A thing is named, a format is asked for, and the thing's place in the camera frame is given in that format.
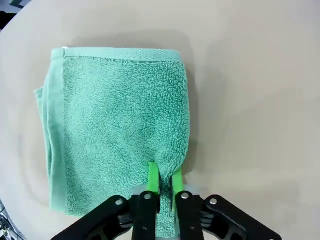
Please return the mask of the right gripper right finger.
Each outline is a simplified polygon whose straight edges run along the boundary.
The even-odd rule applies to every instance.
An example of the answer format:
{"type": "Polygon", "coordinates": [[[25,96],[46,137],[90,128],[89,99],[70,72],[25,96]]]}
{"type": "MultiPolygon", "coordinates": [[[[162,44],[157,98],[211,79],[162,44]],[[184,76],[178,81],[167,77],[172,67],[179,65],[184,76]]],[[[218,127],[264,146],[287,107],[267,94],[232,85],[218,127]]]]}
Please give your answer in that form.
{"type": "Polygon", "coordinates": [[[218,194],[205,199],[183,183],[182,170],[171,176],[175,224],[181,240],[280,240],[282,237],[218,194]]]}

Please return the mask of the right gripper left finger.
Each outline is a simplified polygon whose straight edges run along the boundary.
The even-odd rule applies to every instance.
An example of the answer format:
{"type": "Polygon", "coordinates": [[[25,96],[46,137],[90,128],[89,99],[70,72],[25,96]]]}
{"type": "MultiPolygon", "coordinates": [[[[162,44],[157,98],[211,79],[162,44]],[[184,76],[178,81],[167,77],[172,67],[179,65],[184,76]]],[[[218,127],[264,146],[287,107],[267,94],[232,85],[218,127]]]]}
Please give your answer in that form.
{"type": "Polygon", "coordinates": [[[132,229],[132,240],[154,240],[160,209],[159,183],[158,165],[150,162],[147,184],[136,186],[129,199],[109,197],[52,239],[114,240],[132,229]]]}

